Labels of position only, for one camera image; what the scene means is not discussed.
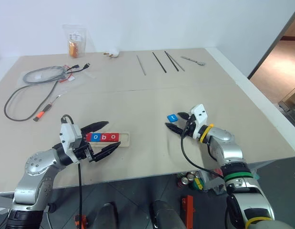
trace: green ring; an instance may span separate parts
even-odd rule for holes
[[[226,175],[224,177],[224,181],[231,180],[235,177],[253,177],[253,175],[252,173],[249,173],[249,172],[232,173],[232,174]]]

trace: doorway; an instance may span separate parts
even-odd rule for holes
[[[295,126],[295,17],[249,79]]]

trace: blue block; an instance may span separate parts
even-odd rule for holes
[[[177,116],[176,116],[175,114],[170,114],[169,116],[167,116],[167,119],[168,119],[171,123],[178,121],[178,118],[177,118]]]
[[[93,133],[91,135],[91,142],[99,142],[101,140],[101,133]]]

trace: beige tabletop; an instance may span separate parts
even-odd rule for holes
[[[109,121],[102,129],[109,132],[129,132],[130,146],[118,148],[97,163],[82,161],[84,184],[177,173],[194,169],[183,157],[180,137],[164,123],[167,115],[188,112],[204,104],[208,123],[235,134],[248,163],[295,156],[265,115],[235,84],[205,49],[168,50],[185,69],[177,72],[163,51],[155,51],[167,70],[164,73],[151,51],[122,52],[118,58],[102,53],[88,53],[70,60],[66,55],[21,57],[0,82],[0,192],[11,192],[24,172],[26,159],[47,150],[60,141],[60,117],[69,114],[83,127],[97,121]],[[147,73],[143,75],[136,55]],[[206,62],[199,66],[181,59],[187,56]],[[27,71],[52,65],[83,66],[85,72],[75,74],[73,82],[60,84],[53,96],[62,95],[39,121],[13,122],[3,114],[9,95],[19,85]],[[52,83],[32,87],[12,101],[10,116],[28,116],[49,92]],[[184,148],[195,163],[215,168],[206,146],[186,138]],[[78,185],[76,165],[60,172],[55,187]]]

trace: yellow ring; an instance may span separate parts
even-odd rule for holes
[[[207,135],[207,133],[210,131],[210,129],[211,129],[212,127],[214,127],[214,124],[210,124],[210,125],[206,128],[206,130],[204,131],[203,135],[201,135],[201,138],[200,138],[200,140],[199,140],[201,143],[203,142],[205,136]]]
[[[255,222],[255,221],[259,221],[259,220],[272,220],[272,219],[269,218],[269,217],[262,217],[262,216],[251,218],[251,219],[249,219],[249,220],[246,222],[246,227],[245,227],[245,229],[248,229],[251,223],[253,223],[253,222]]]

